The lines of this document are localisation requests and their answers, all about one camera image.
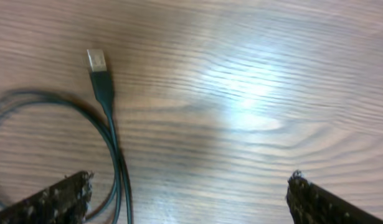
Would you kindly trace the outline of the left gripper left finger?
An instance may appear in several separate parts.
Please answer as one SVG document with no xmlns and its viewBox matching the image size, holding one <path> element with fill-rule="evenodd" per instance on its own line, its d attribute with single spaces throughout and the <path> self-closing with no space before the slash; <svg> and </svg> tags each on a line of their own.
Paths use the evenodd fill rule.
<svg viewBox="0 0 383 224">
<path fill-rule="evenodd" d="M 93 174 L 80 171 L 0 211 L 0 224 L 81 224 Z"/>
</svg>

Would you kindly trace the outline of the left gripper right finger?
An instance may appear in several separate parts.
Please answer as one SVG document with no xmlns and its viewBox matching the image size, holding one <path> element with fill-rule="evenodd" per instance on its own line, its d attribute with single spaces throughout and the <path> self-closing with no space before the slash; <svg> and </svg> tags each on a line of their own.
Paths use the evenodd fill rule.
<svg viewBox="0 0 383 224">
<path fill-rule="evenodd" d="M 300 170 L 288 179 L 286 202 L 294 224 L 383 224 L 382 219 L 305 179 Z"/>
</svg>

